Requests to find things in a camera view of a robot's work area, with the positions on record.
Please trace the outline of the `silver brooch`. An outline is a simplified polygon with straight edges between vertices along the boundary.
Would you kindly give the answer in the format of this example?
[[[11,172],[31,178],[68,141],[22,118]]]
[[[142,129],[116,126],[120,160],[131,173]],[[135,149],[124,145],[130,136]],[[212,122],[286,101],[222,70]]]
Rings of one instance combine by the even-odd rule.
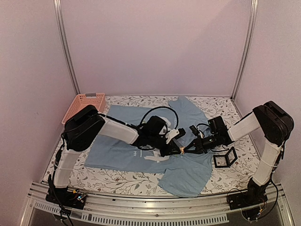
[[[185,154],[185,147],[180,146],[179,149],[180,149],[181,155],[184,155]]]

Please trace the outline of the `light blue printed t-shirt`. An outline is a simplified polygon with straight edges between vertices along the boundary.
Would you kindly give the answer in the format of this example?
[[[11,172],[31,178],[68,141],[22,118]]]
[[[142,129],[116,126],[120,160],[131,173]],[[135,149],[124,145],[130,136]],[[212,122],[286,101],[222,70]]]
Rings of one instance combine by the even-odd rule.
[[[186,97],[168,102],[169,109],[150,113],[164,119],[169,127],[178,125],[186,131],[178,141],[187,146],[194,136],[191,125],[207,123],[205,113]],[[141,173],[162,173],[158,185],[178,197],[198,196],[212,174],[212,154],[171,155],[161,157],[159,150],[142,151],[117,139],[97,136],[85,162],[86,167]]]

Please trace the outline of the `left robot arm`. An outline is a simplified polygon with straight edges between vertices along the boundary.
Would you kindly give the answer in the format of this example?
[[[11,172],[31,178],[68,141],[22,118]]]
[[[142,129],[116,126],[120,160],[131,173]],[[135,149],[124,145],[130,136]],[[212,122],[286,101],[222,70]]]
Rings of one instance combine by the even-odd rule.
[[[57,151],[54,172],[48,177],[52,197],[59,204],[70,200],[67,190],[69,176],[81,152],[87,150],[97,136],[117,139],[140,150],[159,150],[165,157],[179,154],[180,147],[175,140],[185,135],[183,128],[170,129],[159,116],[151,116],[147,122],[138,125],[128,124],[97,111],[88,105],[64,125],[61,134],[62,145]]]

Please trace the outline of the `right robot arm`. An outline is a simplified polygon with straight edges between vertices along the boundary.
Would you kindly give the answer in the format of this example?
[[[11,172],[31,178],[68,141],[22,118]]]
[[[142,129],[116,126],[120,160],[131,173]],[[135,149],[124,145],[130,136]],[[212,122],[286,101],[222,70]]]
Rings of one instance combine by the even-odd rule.
[[[221,116],[210,119],[208,126],[211,135],[205,138],[197,136],[183,149],[185,153],[205,153],[220,145],[230,145],[257,129],[263,131],[265,145],[260,163],[243,195],[245,204],[254,205],[265,193],[271,182],[272,172],[283,159],[285,143],[294,128],[292,117],[276,103],[268,101],[255,107],[230,128],[227,128]]]

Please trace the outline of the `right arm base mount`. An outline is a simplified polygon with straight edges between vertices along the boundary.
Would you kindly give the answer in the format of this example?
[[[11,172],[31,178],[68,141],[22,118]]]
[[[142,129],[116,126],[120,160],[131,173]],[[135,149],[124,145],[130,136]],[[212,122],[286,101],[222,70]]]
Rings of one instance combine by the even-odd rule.
[[[227,195],[227,203],[230,206],[230,210],[241,209],[260,203],[264,203],[268,200],[265,190],[260,188],[250,187],[246,192],[239,192],[236,194]]]

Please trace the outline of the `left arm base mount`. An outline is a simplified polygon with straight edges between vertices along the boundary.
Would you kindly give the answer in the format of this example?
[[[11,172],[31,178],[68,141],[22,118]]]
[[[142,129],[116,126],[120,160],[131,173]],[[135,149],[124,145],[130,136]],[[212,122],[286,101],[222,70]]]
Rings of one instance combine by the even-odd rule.
[[[78,189],[69,191],[68,188],[50,187],[46,195],[46,201],[61,204],[64,207],[83,210],[86,203],[86,193],[80,192]]]

